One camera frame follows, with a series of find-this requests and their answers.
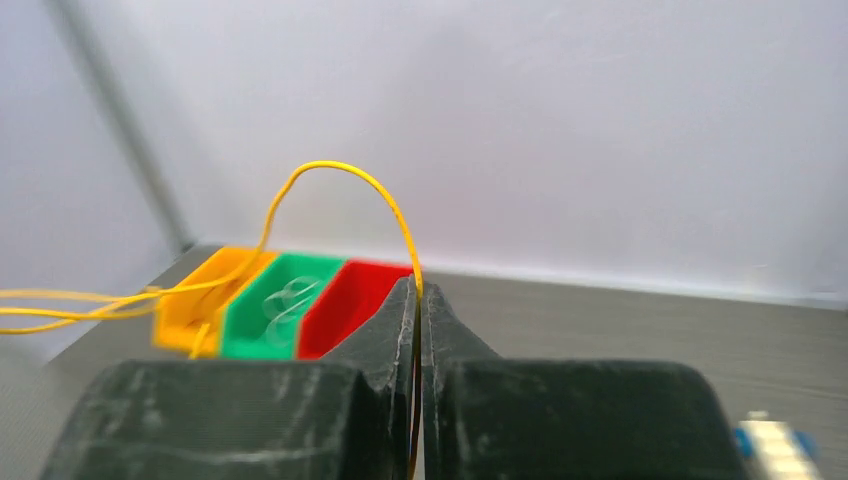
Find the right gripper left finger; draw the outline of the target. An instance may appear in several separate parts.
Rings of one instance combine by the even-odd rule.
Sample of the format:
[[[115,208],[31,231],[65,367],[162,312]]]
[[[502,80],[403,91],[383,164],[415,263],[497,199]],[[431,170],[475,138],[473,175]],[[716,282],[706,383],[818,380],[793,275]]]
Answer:
[[[416,286],[315,361],[127,360],[77,402],[45,479],[404,479]]]

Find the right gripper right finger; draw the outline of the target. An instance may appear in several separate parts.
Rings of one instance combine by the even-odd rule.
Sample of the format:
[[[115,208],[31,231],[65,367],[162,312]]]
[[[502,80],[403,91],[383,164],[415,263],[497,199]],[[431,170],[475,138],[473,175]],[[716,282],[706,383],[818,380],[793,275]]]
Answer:
[[[745,479],[717,394],[671,361],[505,358],[421,301],[429,479]]]

